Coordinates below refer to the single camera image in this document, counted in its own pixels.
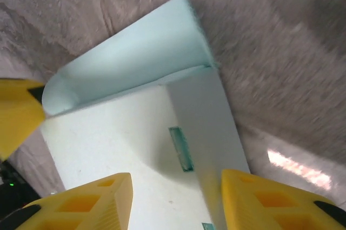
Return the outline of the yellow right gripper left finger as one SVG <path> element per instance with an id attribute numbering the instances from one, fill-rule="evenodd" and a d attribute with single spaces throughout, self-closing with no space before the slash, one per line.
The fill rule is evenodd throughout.
<path id="1" fill-rule="evenodd" d="M 128 230 L 130 173 L 117 173 L 33 201 L 2 220 L 2 230 Z"/>

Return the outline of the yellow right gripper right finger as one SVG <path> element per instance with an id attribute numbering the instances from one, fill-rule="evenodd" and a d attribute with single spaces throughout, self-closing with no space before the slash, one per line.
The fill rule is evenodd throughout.
<path id="1" fill-rule="evenodd" d="M 327 198 L 240 170 L 225 169 L 228 230 L 346 230 L 346 211 Z"/>

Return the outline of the light blue paper box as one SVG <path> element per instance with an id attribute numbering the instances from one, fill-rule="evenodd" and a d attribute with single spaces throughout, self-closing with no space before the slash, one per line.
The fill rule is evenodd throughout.
<path id="1" fill-rule="evenodd" d="M 41 131 L 67 189 L 132 176 L 129 230 L 227 230 L 221 172 L 249 167 L 189 0 L 170 0 L 68 63 Z"/>

